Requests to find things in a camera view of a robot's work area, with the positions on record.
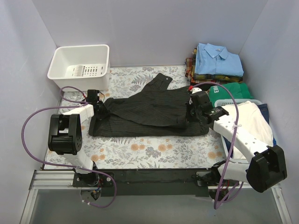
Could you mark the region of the black pinstriped long sleeve shirt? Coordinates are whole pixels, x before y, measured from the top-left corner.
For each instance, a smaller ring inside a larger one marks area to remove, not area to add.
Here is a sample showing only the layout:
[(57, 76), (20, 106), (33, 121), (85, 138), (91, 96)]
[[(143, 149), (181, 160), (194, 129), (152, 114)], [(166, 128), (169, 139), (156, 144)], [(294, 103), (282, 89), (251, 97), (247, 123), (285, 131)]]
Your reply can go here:
[(161, 73), (129, 98), (108, 98), (99, 104), (89, 126), (93, 137), (202, 136), (209, 127), (187, 121), (189, 87), (170, 90), (172, 78)]

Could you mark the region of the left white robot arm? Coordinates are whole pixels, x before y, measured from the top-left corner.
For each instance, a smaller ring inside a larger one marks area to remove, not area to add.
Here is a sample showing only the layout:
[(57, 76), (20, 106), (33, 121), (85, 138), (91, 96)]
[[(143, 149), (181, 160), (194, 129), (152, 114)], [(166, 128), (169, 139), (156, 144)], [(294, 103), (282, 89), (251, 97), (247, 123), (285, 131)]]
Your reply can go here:
[(63, 156), (73, 166), (78, 180), (90, 187), (100, 187), (103, 177), (94, 172), (97, 169), (95, 162), (82, 149), (81, 124), (93, 117), (94, 112), (102, 106), (101, 94), (99, 90), (88, 90), (85, 98), (88, 105), (53, 114), (50, 118), (49, 150)]

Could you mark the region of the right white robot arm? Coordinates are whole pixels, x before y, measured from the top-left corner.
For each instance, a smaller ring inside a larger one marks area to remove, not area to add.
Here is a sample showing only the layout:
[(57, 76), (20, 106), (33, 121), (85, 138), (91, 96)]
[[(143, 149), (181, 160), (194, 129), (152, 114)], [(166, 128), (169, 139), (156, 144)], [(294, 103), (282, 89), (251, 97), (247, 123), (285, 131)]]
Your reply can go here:
[(186, 118), (209, 127), (231, 142), (246, 158), (247, 163), (222, 161), (214, 164), (207, 179), (216, 185), (227, 180), (248, 183), (263, 193), (287, 178), (285, 154), (278, 145), (270, 146), (246, 129), (236, 125), (235, 118), (221, 106), (213, 107), (208, 95), (198, 87), (190, 87)]

